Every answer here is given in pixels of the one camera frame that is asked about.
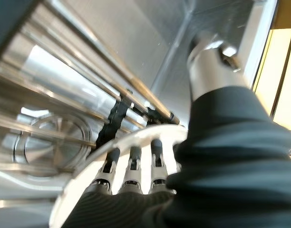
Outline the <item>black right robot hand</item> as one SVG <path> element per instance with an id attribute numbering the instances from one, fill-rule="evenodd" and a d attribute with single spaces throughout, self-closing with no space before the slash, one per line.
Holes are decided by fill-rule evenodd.
<path id="1" fill-rule="evenodd" d="M 193 39 L 191 112 L 166 191 L 108 196 L 86 189 L 65 228 L 291 228 L 291 132 L 274 123 L 225 42 Z"/>

